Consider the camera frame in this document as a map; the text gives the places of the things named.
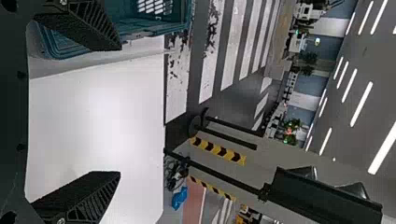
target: white floor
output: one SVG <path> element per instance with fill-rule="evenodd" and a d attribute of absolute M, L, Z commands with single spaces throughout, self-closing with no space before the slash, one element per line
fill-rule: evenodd
<path fill-rule="evenodd" d="M 227 54 L 221 81 L 222 91 L 233 85 L 233 75 L 235 74 L 236 58 L 238 57 L 239 43 L 241 42 L 246 7 L 246 0 L 235 0 L 233 2 L 233 17 L 231 19 L 230 36 L 228 38 Z"/>
<path fill-rule="evenodd" d="M 271 19 L 271 24 L 270 24 L 270 29 L 268 31 L 268 39 L 267 42 L 265 43 L 265 50 L 264 50 L 264 56 L 262 57 L 262 67 L 264 67 L 265 65 L 267 65 L 267 57 L 268 57 L 268 53 L 271 47 L 271 43 L 273 40 L 273 34 L 274 34 L 274 30 L 276 27 L 276 21 L 277 21 L 277 12 L 279 11 L 279 4 L 280 4 L 280 0 L 275 0 L 275 7 L 274 7 L 274 11 L 273 11 L 273 15 L 272 15 L 272 19 Z"/>
<path fill-rule="evenodd" d="M 253 11 L 251 12 L 250 24 L 247 33 L 247 44 L 245 45 L 244 59 L 242 61 L 241 74 L 239 76 L 240 80 L 249 75 L 248 67 L 250 65 L 251 52 L 253 51 L 254 37 L 256 36 L 261 8 L 262 0 L 254 0 Z"/>
<path fill-rule="evenodd" d="M 201 91 L 199 95 L 199 103 L 202 103 L 212 97 L 213 88 L 215 84 L 215 75 L 216 75 L 216 66 L 218 64 L 218 56 L 219 56 L 219 42 L 221 35 L 221 27 L 222 27 L 222 19 L 224 15 L 224 4 L 226 0 L 211 0 L 211 6 L 213 6 L 212 10 L 216 10 L 219 15 L 216 17 L 214 15 L 210 15 L 208 24 L 215 24 L 217 32 L 210 36 L 210 42 L 213 43 L 213 46 L 208 46 L 205 52 L 206 57 L 204 58 L 204 65 L 201 77 Z"/>
<path fill-rule="evenodd" d="M 121 171 L 101 223 L 155 223 L 163 211 L 163 55 L 37 78 L 30 86 L 27 199 L 89 171 Z"/>

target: crate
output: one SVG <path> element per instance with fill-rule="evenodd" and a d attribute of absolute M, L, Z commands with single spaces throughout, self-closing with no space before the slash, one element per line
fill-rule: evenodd
<path fill-rule="evenodd" d="M 102 0 L 107 15 L 115 24 L 121 42 L 145 36 L 166 35 L 188 29 L 191 0 Z M 35 22 L 32 37 L 41 43 L 37 57 L 63 60 L 91 52 L 58 32 Z"/>

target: ceiling light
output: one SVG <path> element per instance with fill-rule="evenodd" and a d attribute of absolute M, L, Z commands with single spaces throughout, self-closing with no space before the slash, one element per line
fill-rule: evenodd
<path fill-rule="evenodd" d="M 367 8 L 366 15 L 364 15 L 363 21 L 361 22 L 361 28 L 359 29 L 358 35 L 361 35 L 361 32 L 363 31 L 364 25 L 366 24 L 367 18 L 369 17 L 370 11 L 373 7 L 373 3 L 374 1 L 371 1 L 369 7 Z"/>
<path fill-rule="evenodd" d="M 308 150 L 309 150 L 309 147 L 311 146 L 311 143 L 312 143 L 312 136 L 309 138 L 308 144 L 306 144 L 306 149 L 305 149 L 305 151 L 308 151 Z"/>
<path fill-rule="evenodd" d="M 378 15 L 376 16 L 372 31 L 370 32 L 371 35 L 373 35 L 375 33 L 376 26 L 378 25 L 379 21 L 381 20 L 382 13 L 384 13 L 387 3 L 388 3 L 388 0 L 384 0 L 384 2 L 382 3 L 381 8 L 379 9 Z"/>
<path fill-rule="evenodd" d="M 393 124 L 392 129 L 390 130 L 387 138 L 385 139 L 384 143 L 382 144 L 381 148 L 376 153 L 376 156 L 370 165 L 369 173 L 371 175 L 375 175 L 378 171 L 379 167 L 381 166 L 384 159 L 387 157 L 390 149 L 392 148 L 393 144 L 396 141 L 396 122 Z"/>
<path fill-rule="evenodd" d="M 361 113 L 361 110 L 363 109 L 363 106 L 366 103 L 367 98 L 369 97 L 373 85 L 374 85 L 373 82 L 369 82 L 369 84 L 367 85 L 366 91 L 364 91 L 364 94 L 361 97 L 361 101 L 359 102 L 358 108 L 356 108 L 355 114 L 353 115 L 352 120 L 350 121 L 350 127 L 355 126 L 356 120 L 358 119 L 359 114 Z"/>
<path fill-rule="evenodd" d="M 346 92 L 344 92 L 343 99 L 341 100 L 342 103 L 344 103 L 347 99 L 347 95 L 349 94 L 350 88 L 352 87 L 353 81 L 355 81 L 355 77 L 358 74 L 358 69 L 355 68 L 353 71 L 352 77 L 350 77 L 349 83 L 347 84 L 346 87 Z"/>
<path fill-rule="evenodd" d="M 341 74 L 340 80 L 338 81 L 338 84 L 337 84 L 337 90 L 340 88 L 341 83 L 343 82 L 344 75 L 346 74 L 346 71 L 347 71 L 347 67 L 348 67 L 348 66 L 349 66 L 349 62 L 346 62 L 346 66 L 344 67 L 343 73 Z"/>
<path fill-rule="evenodd" d="M 334 78 L 333 78 L 334 80 L 337 78 L 337 75 L 338 75 L 338 72 L 340 71 L 340 67 L 341 67 L 341 64 L 343 63 L 343 60 L 344 60 L 344 57 L 341 57 L 340 62 L 337 66 L 337 69 L 335 70 L 335 73 L 334 73 Z"/>
<path fill-rule="evenodd" d="M 324 111 L 324 107 L 326 107 L 326 104 L 327 104 L 327 97 L 326 97 L 326 99 L 324 99 L 323 107 L 322 107 L 321 110 L 320 110 L 319 117 L 322 116 L 323 111 Z"/>
<path fill-rule="evenodd" d="M 322 101 L 323 101 L 323 98 L 324 98 L 324 96 L 326 95 L 326 91 L 327 91 L 327 89 L 324 89 L 324 92 L 323 92 L 323 94 L 322 94 L 322 97 L 320 98 L 319 106 L 321 106 L 321 103 L 322 103 Z"/>
<path fill-rule="evenodd" d="M 312 128 L 314 127 L 314 123 L 312 122 L 311 127 L 309 128 L 308 134 L 306 137 L 309 137 L 309 134 L 311 134 Z"/>
<path fill-rule="evenodd" d="M 349 30 L 350 30 L 350 27 L 352 26 L 352 22 L 353 22 L 353 20 L 355 20 L 355 14 L 356 14 L 356 12 L 354 12 L 352 14 L 352 18 L 350 19 L 349 25 L 347 26 L 347 29 L 346 29 L 346 35 L 349 34 Z"/>
<path fill-rule="evenodd" d="M 329 141 L 329 138 L 331 135 L 332 135 L 332 128 L 330 128 L 329 131 L 327 132 L 327 135 L 326 135 L 326 138 L 324 139 L 322 148 L 320 149 L 319 156 L 321 156 L 323 154 L 324 148 L 326 147 L 327 142 Z"/>

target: black metal frame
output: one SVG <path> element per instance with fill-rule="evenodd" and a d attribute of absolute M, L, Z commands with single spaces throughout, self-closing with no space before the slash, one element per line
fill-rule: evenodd
<path fill-rule="evenodd" d="M 273 183 L 264 183 L 262 189 L 256 189 L 192 161 L 189 157 L 184 158 L 166 149 L 164 154 L 257 195 L 258 199 L 264 203 L 267 201 L 276 203 L 318 223 L 379 224 L 382 219 L 381 204 L 318 182 L 311 175 L 301 175 L 299 172 L 294 172 L 296 169 L 277 168 Z"/>
<path fill-rule="evenodd" d="M 45 0 L 0 1 L 1 221 L 4 221 L 2 218 L 16 218 L 16 223 L 44 224 L 24 192 L 29 150 L 29 68 L 25 32 L 35 14 L 45 11 L 44 3 Z"/>

